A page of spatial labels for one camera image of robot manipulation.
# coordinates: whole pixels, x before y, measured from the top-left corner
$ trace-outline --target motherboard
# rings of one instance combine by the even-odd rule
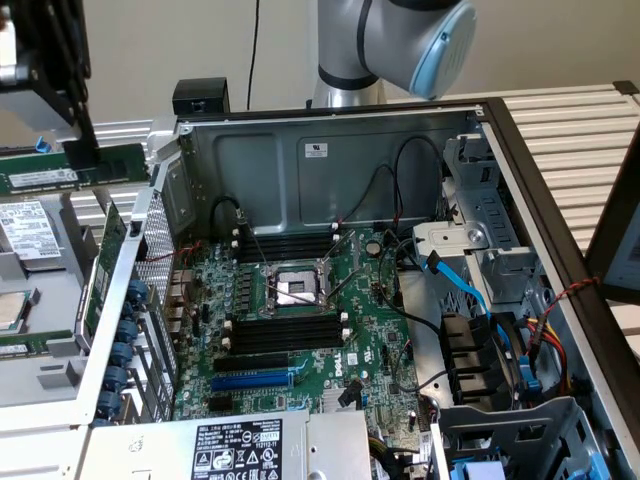
[[[393,260],[382,259],[380,282],[382,233],[358,229],[347,235],[349,241],[326,261],[241,263],[231,244],[202,244],[183,260],[172,288],[185,298],[179,308],[186,310],[176,313],[179,308],[170,306],[168,313],[182,319],[174,420],[357,408],[365,412],[370,435],[416,448],[423,423],[418,398],[402,393],[392,378],[409,340],[407,322],[382,298],[394,296]],[[299,345],[286,340],[296,322],[312,330],[296,337]],[[257,341],[245,335],[253,330]],[[325,337],[328,346],[318,348]],[[280,368],[245,371],[238,360],[256,357]],[[416,384],[410,351],[400,359],[396,380]],[[357,401],[344,402],[343,394],[354,389]]]

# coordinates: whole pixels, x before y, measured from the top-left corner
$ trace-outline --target black frame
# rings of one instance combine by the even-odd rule
[[[482,107],[484,118],[494,131],[502,153],[531,212],[549,256],[567,288],[574,282],[590,278],[587,264],[578,248],[560,209],[555,203],[540,170],[520,134],[511,113],[501,98],[419,102],[396,105],[375,105],[347,108],[235,112],[220,115],[180,117],[180,121],[219,122],[224,120],[269,120],[356,113],[411,111],[424,108]],[[609,305],[596,286],[578,290],[569,297],[591,349],[609,384],[618,408],[627,424],[636,447],[640,449],[640,365],[616,322]]]
[[[640,291],[608,285],[605,276],[640,204],[640,123],[609,194],[587,251],[587,265],[602,280],[606,298],[640,305]]]

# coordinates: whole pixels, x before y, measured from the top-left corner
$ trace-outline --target gray robot arm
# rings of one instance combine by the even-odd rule
[[[468,0],[318,0],[313,107],[384,103],[380,79],[439,98],[462,69],[475,24]]]

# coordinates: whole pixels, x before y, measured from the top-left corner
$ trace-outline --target blue pcie slot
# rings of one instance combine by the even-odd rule
[[[293,387],[293,372],[278,370],[275,372],[230,375],[211,379],[212,392],[268,387]]]

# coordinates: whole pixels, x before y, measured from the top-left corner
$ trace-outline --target white wall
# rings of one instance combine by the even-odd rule
[[[176,82],[189,77],[225,75],[232,109],[244,109],[254,0],[84,1],[94,121],[170,113]],[[301,107],[312,96],[315,1],[262,0],[253,108]],[[638,0],[474,3],[478,32],[452,93],[640,79]],[[34,139],[9,114],[0,126],[2,144]]]

